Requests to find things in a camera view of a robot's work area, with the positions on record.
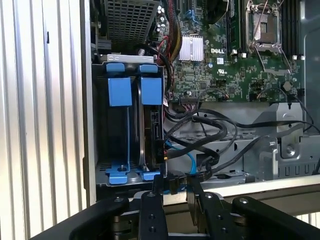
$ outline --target ventilation grille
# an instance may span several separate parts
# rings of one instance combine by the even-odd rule
[[[105,0],[108,39],[113,51],[132,49],[146,40],[157,13],[158,0]]]

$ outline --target side panel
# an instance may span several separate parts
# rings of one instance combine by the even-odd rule
[[[0,239],[86,207],[80,3],[0,1]]]

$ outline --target green circuit board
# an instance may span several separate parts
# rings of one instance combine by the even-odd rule
[[[264,3],[264,0],[255,2],[261,4]],[[176,59],[172,63],[174,89],[170,101],[178,102],[186,93],[188,97],[197,98],[202,91],[208,88],[218,88],[228,94],[228,100],[223,99],[221,93],[209,92],[201,101],[215,102],[223,99],[228,102],[253,102],[259,101],[256,96],[261,91],[272,87],[279,88],[284,82],[290,82],[291,94],[297,93],[297,89],[301,88],[302,60],[288,59],[292,72],[277,75],[264,72],[259,57],[255,54],[249,54],[247,58],[228,54],[227,18],[225,16],[213,25],[206,24],[203,12],[205,4],[205,0],[193,2],[196,20],[199,24],[185,19],[183,14],[179,16],[183,35],[198,33],[203,36],[204,60],[185,62]],[[262,55],[261,59],[268,69],[277,71],[287,67],[280,55]],[[283,97],[279,92],[274,91],[263,94],[260,101],[281,101]]]

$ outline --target cpu socket lever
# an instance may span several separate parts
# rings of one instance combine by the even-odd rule
[[[263,71],[274,75],[291,74],[292,68],[282,49],[280,14],[276,4],[268,5],[268,0],[262,4],[253,4],[250,0],[245,14],[246,45],[250,53],[256,52]],[[262,54],[270,52],[280,54],[286,69],[267,68]]]

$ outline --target heatsink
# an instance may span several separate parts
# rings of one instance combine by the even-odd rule
[[[179,53],[180,61],[201,62],[204,60],[204,38],[200,35],[186,35],[182,37]]]
[[[107,39],[121,52],[143,43],[156,16],[159,0],[104,0]]]

